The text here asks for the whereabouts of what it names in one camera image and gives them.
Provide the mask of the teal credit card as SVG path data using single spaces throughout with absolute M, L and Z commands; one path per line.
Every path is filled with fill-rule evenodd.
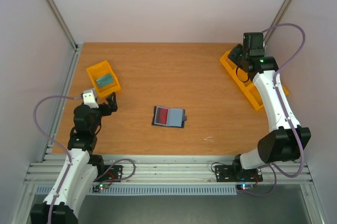
M 114 78 L 111 74 L 105 74 L 105 75 L 97 78 L 95 81 L 96 81 L 97 87 L 102 89 L 102 88 L 108 86 L 109 84 L 113 84 Z

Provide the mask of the blue leather card holder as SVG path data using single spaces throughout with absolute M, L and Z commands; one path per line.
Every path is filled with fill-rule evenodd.
M 161 125 L 161 124 L 155 124 L 155 112 L 156 112 L 156 107 L 154 107 L 153 110 L 153 118 L 152 118 L 152 125 L 153 126 L 163 126 L 167 128 L 184 128 L 185 126 L 185 121 L 187 120 L 187 116 L 185 114 L 185 109 L 181 108 L 168 108 L 168 116 L 167 116 L 167 123 L 166 125 Z

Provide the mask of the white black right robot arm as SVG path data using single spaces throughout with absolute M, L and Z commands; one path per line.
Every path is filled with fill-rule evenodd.
M 304 148 L 311 138 L 310 129 L 302 127 L 290 108 L 283 91 L 279 67 L 275 58 L 265 56 L 261 32 L 243 34 L 243 43 L 234 47 L 228 58 L 237 68 L 247 73 L 248 79 L 256 87 L 267 115 L 269 133 L 247 153 L 239 154 L 233 160 L 232 173 L 244 180 L 264 165 L 274 165 L 278 161 L 300 160 L 296 173 L 286 177 L 297 177 L 304 167 Z

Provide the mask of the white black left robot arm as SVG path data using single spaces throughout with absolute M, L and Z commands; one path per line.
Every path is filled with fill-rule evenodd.
M 102 156 L 93 154 L 102 117 L 117 111 L 116 94 L 102 104 L 93 90 L 84 91 L 83 102 L 74 109 L 74 126 L 65 148 L 66 159 L 51 191 L 42 203 L 32 206 L 31 223 L 78 223 L 78 214 L 90 185 L 102 180 L 106 167 Z

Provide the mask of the yellow bin far right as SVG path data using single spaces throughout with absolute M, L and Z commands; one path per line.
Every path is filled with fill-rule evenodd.
M 226 51 L 222 57 L 220 58 L 220 63 L 223 65 L 223 67 L 226 69 L 229 75 L 232 75 L 235 73 L 236 65 L 228 58 L 228 55 L 230 54 L 230 50 Z

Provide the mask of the yellow bin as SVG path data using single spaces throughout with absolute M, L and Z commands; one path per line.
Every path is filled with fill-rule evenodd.
M 232 75 L 235 73 L 236 65 L 228 58 L 228 55 L 230 54 L 230 50 L 226 51 L 222 57 L 220 58 L 220 63 L 223 65 L 223 67 L 226 69 L 229 75 Z
M 234 69 L 233 73 L 231 74 L 231 77 L 242 92 L 244 92 L 249 87 L 249 85 L 253 83 L 248 78 L 247 73 L 241 70 L 240 68 Z
M 247 86 L 247 88 L 243 91 L 243 94 L 253 106 L 254 110 L 259 111 L 264 108 L 262 98 L 253 83 Z
M 116 74 L 107 60 L 87 67 L 86 72 L 98 97 L 101 99 L 122 89 Z

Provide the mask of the yellow bin left side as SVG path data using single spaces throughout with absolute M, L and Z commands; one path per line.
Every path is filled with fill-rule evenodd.
M 116 74 L 107 60 L 87 67 L 86 72 L 98 97 L 101 99 L 122 89 Z

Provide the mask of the yellow bin near right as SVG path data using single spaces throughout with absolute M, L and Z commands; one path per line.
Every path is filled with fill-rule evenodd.
M 259 111 L 264 108 L 262 98 L 253 83 L 247 86 L 247 88 L 243 91 L 243 94 L 253 106 L 254 110 Z

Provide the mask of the left small circuit board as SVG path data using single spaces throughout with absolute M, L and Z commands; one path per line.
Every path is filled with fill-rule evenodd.
M 92 186 L 92 192 L 93 193 L 100 193 L 106 189 L 109 188 L 109 185 L 108 184 L 97 184 L 97 185 L 93 185 Z

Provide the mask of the small circuit board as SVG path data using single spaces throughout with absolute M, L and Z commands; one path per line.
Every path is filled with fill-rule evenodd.
M 109 188 L 109 185 L 108 184 L 97 184 L 97 185 L 93 185 L 92 186 L 92 192 L 93 193 L 100 193 L 106 189 Z
M 254 188 L 255 188 L 254 184 L 242 183 L 242 184 L 236 185 L 236 189 L 238 191 L 247 191 L 247 190 L 251 190 L 251 189 L 254 189 Z

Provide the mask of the right small circuit board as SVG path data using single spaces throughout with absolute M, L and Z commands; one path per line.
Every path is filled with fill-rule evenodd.
M 238 191 L 247 191 L 247 190 L 251 190 L 251 189 L 254 189 L 254 188 L 255 188 L 254 184 L 242 183 L 242 184 L 236 185 L 236 189 Z

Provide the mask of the left aluminium corner post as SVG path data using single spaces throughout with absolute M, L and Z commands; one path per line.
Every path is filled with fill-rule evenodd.
M 56 3 L 54 0 L 46 0 L 49 8 L 51 9 L 53 15 L 55 16 L 57 22 L 59 23 L 61 29 L 63 30 L 68 42 L 70 43 L 71 47 L 73 48 L 74 51 L 77 50 L 78 45 L 75 42 L 75 39 L 73 38 L 73 35 L 71 34 L 66 22 L 64 21 Z

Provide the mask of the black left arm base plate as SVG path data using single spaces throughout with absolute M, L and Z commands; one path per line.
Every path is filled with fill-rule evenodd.
M 123 166 L 114 165 L 112 166 L 106 174 L 104 174 L 99 179 L 95 179 L 95 182 L 119 182 L 123 175 Z

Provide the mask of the aluminium rail base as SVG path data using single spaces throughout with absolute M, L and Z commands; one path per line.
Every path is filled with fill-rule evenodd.
M 48 147 L 41 162 L 28 166 L 25 183 L 52 184 L 56 181 L 65 161 L 65 155 L 52 152 Z M 231 164 L 232 155 L 118 155 L 105 154 L 105 164 L 120 160 L 123 176 L 129 175 L 135 162 L 135 174 L 125 184 L 215 184 L 215 163 Z

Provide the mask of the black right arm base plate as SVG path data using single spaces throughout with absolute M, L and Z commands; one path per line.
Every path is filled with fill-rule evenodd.
M 216 165 L 217 182 L 262 182 L 262 174 L 257 169 L 238 170 L 232 165 Z

